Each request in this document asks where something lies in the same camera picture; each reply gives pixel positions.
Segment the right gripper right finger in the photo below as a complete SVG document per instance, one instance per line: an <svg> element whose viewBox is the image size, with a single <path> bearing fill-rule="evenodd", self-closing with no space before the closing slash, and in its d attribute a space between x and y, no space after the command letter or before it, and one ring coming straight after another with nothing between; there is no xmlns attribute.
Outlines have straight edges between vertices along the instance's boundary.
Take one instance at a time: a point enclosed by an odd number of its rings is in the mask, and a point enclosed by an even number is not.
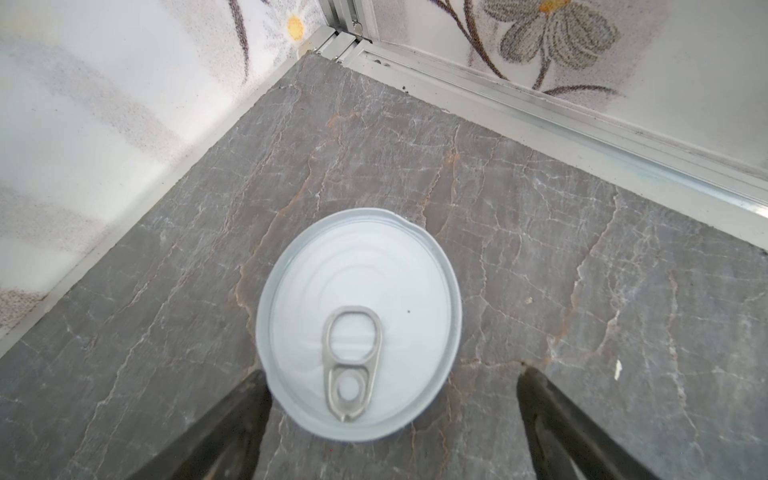
<svg viewBox="0 0 768 480"><path fill-rule="evenodd" d="M655 479L546 375L523 369L517 399L539 479Z"/></svg>

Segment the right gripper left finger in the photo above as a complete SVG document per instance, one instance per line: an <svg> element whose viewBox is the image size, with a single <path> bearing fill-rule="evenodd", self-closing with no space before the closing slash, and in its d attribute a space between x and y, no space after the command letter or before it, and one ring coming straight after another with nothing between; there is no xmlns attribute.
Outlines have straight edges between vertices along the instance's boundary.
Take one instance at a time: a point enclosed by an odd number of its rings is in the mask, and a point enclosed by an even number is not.
<svg viewBox="0 0 768 480"><path fill-rule="evenodd" d="M265 372L252 372L131 477L253 478L272 404Z"/></svg>

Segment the yellow label can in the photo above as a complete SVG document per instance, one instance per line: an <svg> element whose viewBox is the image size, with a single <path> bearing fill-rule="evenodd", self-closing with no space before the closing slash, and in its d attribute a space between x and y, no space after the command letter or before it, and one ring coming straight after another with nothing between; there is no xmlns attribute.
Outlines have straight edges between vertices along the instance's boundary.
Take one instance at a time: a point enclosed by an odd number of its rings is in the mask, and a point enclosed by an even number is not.
<svg viewBox="0 0 768 480"><path fill-rule="evenodd" d="M256 341L292 420L325 439L366 442L432 403L461 331L457 277L437 241L391 211L355 208L309 226L278 257Z"/></svg>

